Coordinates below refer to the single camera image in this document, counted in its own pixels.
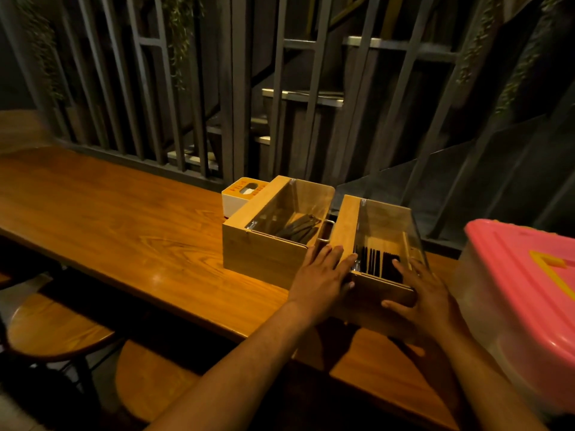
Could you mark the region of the person's right hand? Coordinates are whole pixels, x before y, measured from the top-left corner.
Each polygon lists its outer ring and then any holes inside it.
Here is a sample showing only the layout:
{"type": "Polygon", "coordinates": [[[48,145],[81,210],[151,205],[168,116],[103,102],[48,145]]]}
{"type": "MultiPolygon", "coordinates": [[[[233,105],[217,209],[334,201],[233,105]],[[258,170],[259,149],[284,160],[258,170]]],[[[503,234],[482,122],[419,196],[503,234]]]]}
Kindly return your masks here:
{"type": "Polygon", "coordinates": [[[406,285],[417,294],[413,306],[416,315],[403,318],[423,330],[442,347],[454,342],[456,338],[469,338],[469,328],[446,285],[421,262],[413,258],[409,262],[411,269],[393,260],[406,285]]]}

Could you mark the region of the person's left hand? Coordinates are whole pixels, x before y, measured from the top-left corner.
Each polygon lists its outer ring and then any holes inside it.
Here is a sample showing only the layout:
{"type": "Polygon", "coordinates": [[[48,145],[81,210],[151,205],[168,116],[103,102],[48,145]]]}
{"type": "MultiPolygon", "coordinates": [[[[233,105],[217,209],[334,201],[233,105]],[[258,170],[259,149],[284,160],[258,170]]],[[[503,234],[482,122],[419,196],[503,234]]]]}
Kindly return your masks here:
{"type": "Polygon", "coordinates": [[[351,270],[358,255],[352,253],[345,258],[342,255],[338,266],[328,269],[327,254],[332,247],[327,244],[315,250],[313,263],[298,269],[289,291],[288,306],[294,309],[298,319],[306,327],[323,321],[331,309],[343,299],[339,297],[341,283],[353,281],[351,270]]]}

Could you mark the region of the wooden box with clear lid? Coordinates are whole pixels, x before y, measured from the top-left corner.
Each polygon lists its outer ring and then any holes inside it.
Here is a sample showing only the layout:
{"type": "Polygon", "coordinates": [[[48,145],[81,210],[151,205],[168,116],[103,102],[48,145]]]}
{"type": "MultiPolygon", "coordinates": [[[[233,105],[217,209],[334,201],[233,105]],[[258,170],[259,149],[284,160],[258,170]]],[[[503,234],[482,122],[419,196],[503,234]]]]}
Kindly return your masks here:
{"type": "MultiPolygon", "coordinates": [[[[407,207],[345,195],[330,243],[343,247],[343,258],[351,253],[358,255],[356,246],[367,246],[399,255],[400,263],[408,269],[412,268],[411,258],[428,267],[412,210],[407,207]]],[[[383,308],[381,301],[413,307],[416,291],[404,280],[403,283],[395,283],[363,274],[355,268],[356,265],[351,270],[355,287],[333,308],[332,315],[386,337],[415,343],[418,337],[415,326],[383,308]]]]}
{"type": "Polygon", "coordinates": [[[334,222],[329,209],[335,188],[311,181],[277,176],[223,224],[224,268],[289,289],[308,247],[329,242],[334,222]],[[321,219],[307,245],[274,237],[299,217],[321,219]]]}

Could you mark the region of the person's right forearm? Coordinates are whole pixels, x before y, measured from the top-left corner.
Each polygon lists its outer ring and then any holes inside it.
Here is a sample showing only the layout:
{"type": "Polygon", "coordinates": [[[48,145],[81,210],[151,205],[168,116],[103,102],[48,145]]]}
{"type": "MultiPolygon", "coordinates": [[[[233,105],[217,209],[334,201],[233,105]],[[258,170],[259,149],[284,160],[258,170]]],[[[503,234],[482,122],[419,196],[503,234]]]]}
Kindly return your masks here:
{"type": "Polygon", "coordinates": [[[483,431],[549,431],[529,409],[494,358],[468,333],[436,334],[483,431]]]}

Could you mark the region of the person's left forearm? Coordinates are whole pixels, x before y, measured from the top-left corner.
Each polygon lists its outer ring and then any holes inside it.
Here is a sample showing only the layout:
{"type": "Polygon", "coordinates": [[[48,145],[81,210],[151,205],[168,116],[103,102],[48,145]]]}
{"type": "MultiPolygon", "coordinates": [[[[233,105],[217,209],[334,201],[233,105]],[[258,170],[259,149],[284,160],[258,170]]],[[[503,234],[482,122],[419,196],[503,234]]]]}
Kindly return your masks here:
{"type": "Polygon", "coordinates": [[[303,335],[332,306],[289,299],[145,431],[245,431],[303,335]]]}

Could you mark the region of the bundle of dark packets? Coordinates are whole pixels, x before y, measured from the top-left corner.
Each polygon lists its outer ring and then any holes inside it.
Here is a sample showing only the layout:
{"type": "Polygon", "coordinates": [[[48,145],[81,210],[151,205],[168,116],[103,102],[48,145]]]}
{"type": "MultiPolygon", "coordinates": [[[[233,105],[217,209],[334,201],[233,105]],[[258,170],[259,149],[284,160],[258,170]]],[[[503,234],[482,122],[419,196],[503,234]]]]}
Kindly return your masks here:
{"type": "Polygon", "coordinates": [[[307,245],[318,232],[321,219],[311,214],[306,214],[284,226],[273,234],[274,237],[285,239],[297,244],[307,245]]]}

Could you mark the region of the row of black packets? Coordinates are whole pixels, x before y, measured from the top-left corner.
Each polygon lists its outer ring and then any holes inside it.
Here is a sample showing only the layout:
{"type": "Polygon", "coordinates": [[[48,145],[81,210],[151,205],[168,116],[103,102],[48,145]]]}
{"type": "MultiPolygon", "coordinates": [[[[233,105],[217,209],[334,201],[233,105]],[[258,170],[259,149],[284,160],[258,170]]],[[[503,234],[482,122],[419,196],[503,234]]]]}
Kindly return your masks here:
{"type": "Polygon", "coordinates": [[[357,271],[391,282],[403,283],[402,274],[393,264],[393,260],[401,261],[399,255],[367,246],[356,246],[355,249],[358,253],[358,261],[355,268],[357,271]]]}

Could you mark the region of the white tissue box wooden top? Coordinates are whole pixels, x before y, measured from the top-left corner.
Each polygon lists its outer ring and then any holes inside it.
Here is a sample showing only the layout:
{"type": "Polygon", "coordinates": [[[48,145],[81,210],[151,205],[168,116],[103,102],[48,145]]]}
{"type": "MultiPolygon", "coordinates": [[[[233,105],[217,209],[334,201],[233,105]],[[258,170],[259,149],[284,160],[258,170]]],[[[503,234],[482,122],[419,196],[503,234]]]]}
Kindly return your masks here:
{"type": "Polygon", "coordinates": [[[221,192],[223,214],[229,219],[268,185],[267,181],[241,177],[221,192]]]}

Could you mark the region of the clear plastic bin pink lid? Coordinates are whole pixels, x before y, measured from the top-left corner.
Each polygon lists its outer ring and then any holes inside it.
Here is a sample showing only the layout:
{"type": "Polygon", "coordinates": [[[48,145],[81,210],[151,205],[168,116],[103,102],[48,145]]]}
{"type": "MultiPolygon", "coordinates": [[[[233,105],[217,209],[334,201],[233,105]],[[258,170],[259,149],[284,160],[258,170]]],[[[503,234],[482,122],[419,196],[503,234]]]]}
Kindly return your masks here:
{"type": "Polygon", "coordinates": [[[575,239],[476,219],[448,283],[473,337],[544,420],[575,415],[575,239]]]}

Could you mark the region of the staircase with wooden steps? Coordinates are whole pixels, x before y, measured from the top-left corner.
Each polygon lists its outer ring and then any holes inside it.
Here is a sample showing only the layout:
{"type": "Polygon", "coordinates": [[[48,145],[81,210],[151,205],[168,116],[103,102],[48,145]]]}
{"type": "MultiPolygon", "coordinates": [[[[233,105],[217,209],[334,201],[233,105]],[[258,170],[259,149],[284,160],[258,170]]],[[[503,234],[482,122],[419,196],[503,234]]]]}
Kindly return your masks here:
{"type": "MultiPolygon", "coordinates": [[[[361,42],[361,37],[359,36],[349,36],[344,40],[344,45],[355,48],[359,47],[361,42]]],[[[390,51],[401,51],[406,52],[408,50],[409,41],[389,41],[382,40],[380,38],[372,38],[370,41],[370,50],[390,50],[390,51]]],[[[433,63],[446,63],[446,64],[456,64],[458,53],[455,51],[450,51],[448,45],[441,45],[439,43],[420,43],[417,60],[423,60],[433,63]]],[[[262,95],[264,98],[272,98],[274,90],[272,88],[263,88],[262,95]]],[[[306,103],[308,101],[309,93],[305,91],[282,91],[282,99],[287,101],[296,101],[306,103]]],[[[317,103],[320,106],[328,106],[334,108],[343,107],[343,93],[342,92],[320,92],[317,103]]],[[[220,112],[220,104],[216,103],[213,107],[209,108],[208,112],[205,114],[205,121],[212,119],[216,114],[220,112]]],[[[193,125],[186,126],[182,131],[191,131],[193,125]]],[[[199,165],[199,159],[190,159],[189,154],[186,153],[186,162],[195,166],[199,165]]],[[[167,157],[170,162],[176,161],[175,151],[168,151],[167,157]]],[[[209,169],[212,171],[218,171],[219,166],[215,164],[215,159],[209,159],[209,169]]]]}

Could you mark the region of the dark metal slatted partition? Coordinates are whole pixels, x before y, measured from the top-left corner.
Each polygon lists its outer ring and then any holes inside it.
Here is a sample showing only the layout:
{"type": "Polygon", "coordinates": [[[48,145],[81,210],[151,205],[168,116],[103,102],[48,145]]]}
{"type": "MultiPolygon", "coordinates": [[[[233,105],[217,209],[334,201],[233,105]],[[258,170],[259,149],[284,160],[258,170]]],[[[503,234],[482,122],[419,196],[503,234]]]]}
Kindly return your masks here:
{"type": "Polygon", "coordinates": [[[343,195],[412,209],[435,244],[462,247],[464,225],[479,218],[575,238],[575,0],[561,4],[500,116],[542,0],[504,0],[463,86],[483,0],[201,2],[180,91],[162,0],[58,0],[66,100],[56,102],[16,1],[0,0],[0,109],[24,83],[50,135],[72,148],[214,188],[244,176],[325,184],[336,212],[343,195]],[[349,36],[361,37],[358,48],[344,45],[349,36]],[[410,43],[370,50],[372,38],[410,43]],[[417,60],[423,42],[448,45],[456,64],[417,60]],[[308,101],[283,100],[283,90],[308,101]],[[342,92],[343,107],[320,106],[320,92],[342,92]]]}

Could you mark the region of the round wooden stool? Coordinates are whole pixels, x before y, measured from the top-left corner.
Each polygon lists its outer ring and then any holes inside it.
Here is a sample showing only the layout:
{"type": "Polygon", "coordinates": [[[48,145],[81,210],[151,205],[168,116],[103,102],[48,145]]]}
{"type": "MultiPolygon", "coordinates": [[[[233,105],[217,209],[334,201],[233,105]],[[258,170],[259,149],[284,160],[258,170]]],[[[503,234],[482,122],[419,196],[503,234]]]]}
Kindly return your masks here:
{"type": "Polygon", "coordinates": [[[151,423],[199,379],[196,373],[127,340],[117,360],[114,384],[126,410],[151,423]]]}
{"type": "Polygon", "coordinates": [[[36,292],[17,308],[6,337],[15,353],[40,362],[63,362],[109,345],[116,333],[36,292]]]}

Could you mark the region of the hanging green plant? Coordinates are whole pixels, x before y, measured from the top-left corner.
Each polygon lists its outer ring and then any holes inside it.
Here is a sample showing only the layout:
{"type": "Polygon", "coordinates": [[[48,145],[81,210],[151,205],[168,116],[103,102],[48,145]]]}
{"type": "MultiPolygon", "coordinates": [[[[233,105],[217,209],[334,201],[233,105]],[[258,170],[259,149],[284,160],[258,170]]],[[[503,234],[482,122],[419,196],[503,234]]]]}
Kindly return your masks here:
{"type": "Polygon", "coordinates": [[[471,79],[471,69],[475,60],[481,54],[482,47],[489,36],[494,24],[502,15],[504,0],[483,0],[483,7],[478,17],[478,25],[472,29],[470,41],[464,44],[461,68],[457,83],[463,86],[471,79]]]}
{"type": "Polygon", "coordinates": [[[195,35],[195,20],[203,15],[201,0],[162,0],[162,10],[168,28],[168,48],[171,77],[178,90],[186,89],[183,65],[190,50],[191,36],[195,35]]]}
{"type": "Polygon", "coordinates": [[[564,0],[542,0],[541,15],[499,95],[494,115],[503,115],[512,106],[521,85],[543,53],[544,42],[555,27],[557,11],[563,2],[564,0]]]}
{"type": "Polygon", "coordinates": [[[40,69],[42,84],[56,102],[65,102],[66,92],[60,78],[55,20],[58,0],[15,0],[32,54],[40,69]]]}

